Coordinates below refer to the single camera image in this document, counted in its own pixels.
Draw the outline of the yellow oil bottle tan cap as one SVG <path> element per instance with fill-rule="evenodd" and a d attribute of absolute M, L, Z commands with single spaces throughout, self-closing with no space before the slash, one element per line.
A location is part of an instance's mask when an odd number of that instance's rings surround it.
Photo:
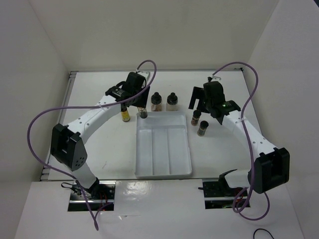
<path fill-rule="evenodd" d="M 122 116 L 122 121 L 123 122 L 129 122 L 130 121 L 130 115 L 128 112 L 128 109 L 125 107 L 123 109 L 121 109 L 121 116 Z"/>

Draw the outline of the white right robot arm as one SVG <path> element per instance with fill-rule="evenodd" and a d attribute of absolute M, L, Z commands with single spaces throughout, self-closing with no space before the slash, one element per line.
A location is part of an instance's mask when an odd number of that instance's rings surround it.
<path fill-rule="evenodd" d="M 233 169 L 220 174 L 218 190 L 224 196 L 236 188 L 252 188 L 258 194 L 265 193 L 289 181 L 290 154 L 265 139 L 244 117 L 233 100 L 225 99 L 218 81 L 207 82 L 202 88 L 194 87 L 189 109 L 210 114 L 240 141 L 251 157 L 249 170 Z"/>

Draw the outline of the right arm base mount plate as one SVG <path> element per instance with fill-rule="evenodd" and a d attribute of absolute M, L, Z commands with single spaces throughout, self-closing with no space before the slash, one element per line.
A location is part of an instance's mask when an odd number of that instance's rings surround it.
<path fill-rule="evenodd" d="M 202 180 L 198 187 L 204 196 L 205 209 L 231 209 L 235 196 L 242 188 L 229 188 L 217 179 Z"/>

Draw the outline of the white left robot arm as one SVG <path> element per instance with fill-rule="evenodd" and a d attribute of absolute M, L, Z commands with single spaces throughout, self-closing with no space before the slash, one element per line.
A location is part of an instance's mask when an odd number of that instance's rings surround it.
<path fill-rule="evenodd" d="M 92 173 L 86 160 L 85 143 L 106 121 L 129 106 L 145 108 L 147 104 L 150 72 L 130 72 L 125 81 L 111 87 L 95 105 L 73 122 L 53 127 L 50 153 L 63 164 L 81 184 L 81 193 L 94 199 L 105 189 Z"/>

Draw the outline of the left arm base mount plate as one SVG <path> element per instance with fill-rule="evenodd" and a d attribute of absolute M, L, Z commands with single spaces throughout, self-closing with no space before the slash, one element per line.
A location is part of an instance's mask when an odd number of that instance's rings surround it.
<path fill-rule="evenodd" d="M 102 191 L 91 195 L 90 193 L 85 192 L 88 203 L 92 211 L 97 211 L 101 209 L 102 211 L 113 211 L 114 210 L 114 201 L 115 201 L 115 191 L 116 191 L 116 182 L 115 181 L 101 181 L 100 186 Z M 73 182 L 62 182 L 62 188 L 70 189 L 70 198 L 68 204 L 69 212 L 86 212 L 88 211 L 84 196 L 78 187 L 78 185 Z"/>

